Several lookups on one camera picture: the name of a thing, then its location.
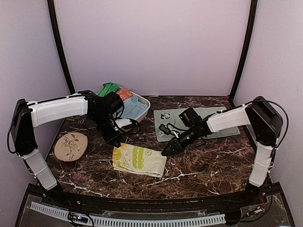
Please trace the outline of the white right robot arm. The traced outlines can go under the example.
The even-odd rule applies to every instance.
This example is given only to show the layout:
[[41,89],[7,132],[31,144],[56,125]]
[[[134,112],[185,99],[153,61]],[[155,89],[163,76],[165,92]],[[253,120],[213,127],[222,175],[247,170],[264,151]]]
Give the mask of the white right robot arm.
[[201,137],[249,125],[255,136],[257,151],[248,181],[248,185],[253,187],[242,194],[241,200],[246,205],[252,205],[260,197],[258,188],[263,185],[273,167],[274,157],[281,142],[279,137],[283,118],[273,105],[274,102],[258,96],[246,104],[210,114],[205,118],[198,115],[193,108],[186,109],[179,118],[188,129],[172,138],[161,154],[163,156],[179,154]]

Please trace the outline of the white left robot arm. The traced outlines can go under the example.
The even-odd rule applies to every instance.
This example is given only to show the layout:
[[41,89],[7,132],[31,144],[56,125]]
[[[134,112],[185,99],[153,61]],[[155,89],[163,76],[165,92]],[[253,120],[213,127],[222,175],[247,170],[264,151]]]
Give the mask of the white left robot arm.
[[69,117],[86,115],[95,123],[106,144],[119,147],[122,135],[114,114],[123,106],[122,99],[115,92],[100,97],[90,90],[41,101],[20,99],[7,134],[7,144],[13,145],[9,152],[23,159],[42,188],[49,191],[49,200],[56,206],[63,206],[67,196],[58,189],[60,184],[39,151],[37,128]]

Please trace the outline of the yellow green patterned towel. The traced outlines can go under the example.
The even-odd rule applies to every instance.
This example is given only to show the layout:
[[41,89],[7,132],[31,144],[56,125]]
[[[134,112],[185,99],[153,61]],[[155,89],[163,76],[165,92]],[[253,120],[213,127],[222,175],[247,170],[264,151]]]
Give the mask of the yellow green patterned towel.
[[118,171],[162,178],[166,161],[160,151],[149,148],[121,143],[113,149],[113,168]]

